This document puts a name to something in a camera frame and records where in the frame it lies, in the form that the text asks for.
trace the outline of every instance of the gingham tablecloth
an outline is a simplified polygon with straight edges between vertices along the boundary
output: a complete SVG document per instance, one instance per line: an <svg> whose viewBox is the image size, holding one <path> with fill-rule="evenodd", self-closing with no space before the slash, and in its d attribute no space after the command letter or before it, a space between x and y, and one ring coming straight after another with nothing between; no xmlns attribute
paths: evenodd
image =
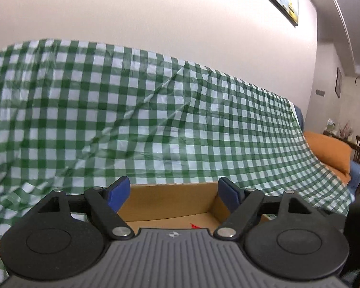
<svg viewBox="0 0 360 288"><path fill-rule="evenodd" d="M346 214L287 99L192 62L39 40L0 52L0 237L54 188L230 178ZM0 282L5 272L0 264Z"/></svg>

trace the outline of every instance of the gray gripper base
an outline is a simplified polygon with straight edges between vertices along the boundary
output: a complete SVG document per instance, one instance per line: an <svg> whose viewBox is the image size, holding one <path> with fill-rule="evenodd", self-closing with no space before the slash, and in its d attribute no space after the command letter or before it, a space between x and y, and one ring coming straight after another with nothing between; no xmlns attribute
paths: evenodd
<svg viewBox="0 0 360 288"><path fill-rule="evenodd" d="M143 228L137 237L114 241L104 257L77 276L35 282L11 276L2 288L346 288L336 277L290 282L252 265L239 246L214 239L206 229Z"/></svg>

